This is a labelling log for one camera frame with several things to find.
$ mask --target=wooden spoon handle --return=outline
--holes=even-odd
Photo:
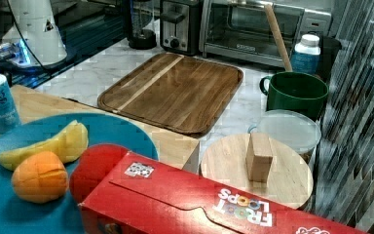
[[[287,54],[286,47],[283,42],[283,38],[281,38],[281,30],[279,29],[278,21],[276,20],[275,13],[273,12],[272,5],[266,4],[264,5],[264,9],[266,12],[267,20],[270,25],[270,29],[272,30],[273,37],[275,38],[275,43],[278,46],[279,54],[281,59],[284,63],[284,69],[286,71],[292,71],[292,67],[290,64],[289,56]]]

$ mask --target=toaster oven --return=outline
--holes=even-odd
[[[272,4],[284,45],[291,55],[303,34],[327,36],[331,24],[330,2],[205,0],[199,49],[204,58],[216,54],[283,67],[264,4]]]

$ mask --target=orange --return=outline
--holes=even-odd
[[[12,175],[12,185],[21,199],[47,203],[68,190],[68,173],[55,153],[43,151],[19,164]]]

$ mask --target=wooden block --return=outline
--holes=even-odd
[[[272,161],[273,153],[269,136],[261,133],[251,133],[245,155],[248,179],[266,183]]]

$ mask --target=round wooden cutting board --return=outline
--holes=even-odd
[[[287,145],[269,138],[274,156],[267,183],[249,181],[245,155],[250,134],[225,136],[205,152],[201,163],[206,178],[289,206],[302,207],[313,190],[312,172]]]

